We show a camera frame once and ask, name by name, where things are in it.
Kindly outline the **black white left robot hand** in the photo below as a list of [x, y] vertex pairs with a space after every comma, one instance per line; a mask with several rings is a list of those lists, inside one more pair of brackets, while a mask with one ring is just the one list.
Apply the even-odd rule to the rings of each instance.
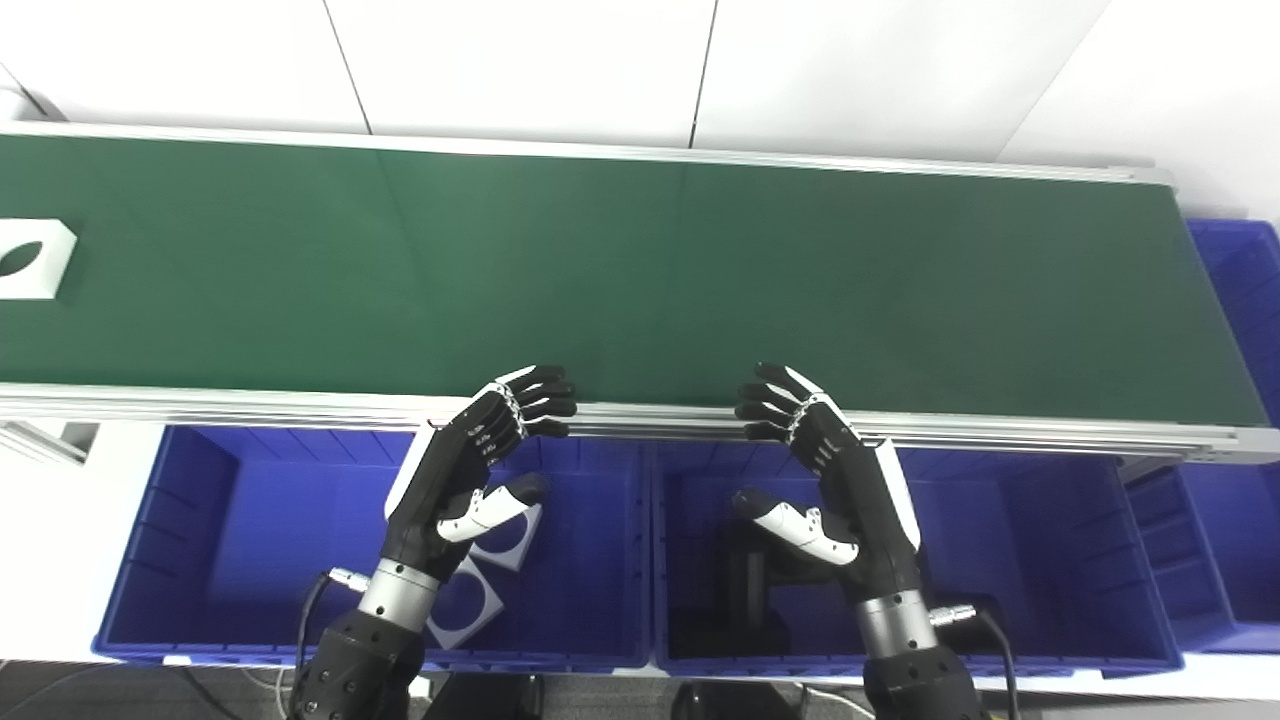
[[420, 450], [406, 459], [407, 484], [390, 511], [380, 559], [392, 571], [416, 571], [445, 583], [474, 544], [445, 537], [442, 521], [484, 491], [494, 464], [531, 436], [566, 437], [577, 411], [575, 386], [562, 366], [535, 365], [497, 377]]

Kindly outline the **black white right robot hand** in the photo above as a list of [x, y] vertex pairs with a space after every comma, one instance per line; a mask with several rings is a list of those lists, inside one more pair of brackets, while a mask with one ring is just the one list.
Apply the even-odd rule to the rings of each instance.
[[735, 409], [745, 436], [786, 447], [817, 478], [820, 502], [744, 487], [731, 501], [735, 515], [829, 570], [851, 605], [905, 603], [923, 587], [920, 532], [901, 473], [884, 469], [890, 442], [865, 439], [824, 389], [791, 366], [758, 363], [754, 375]]

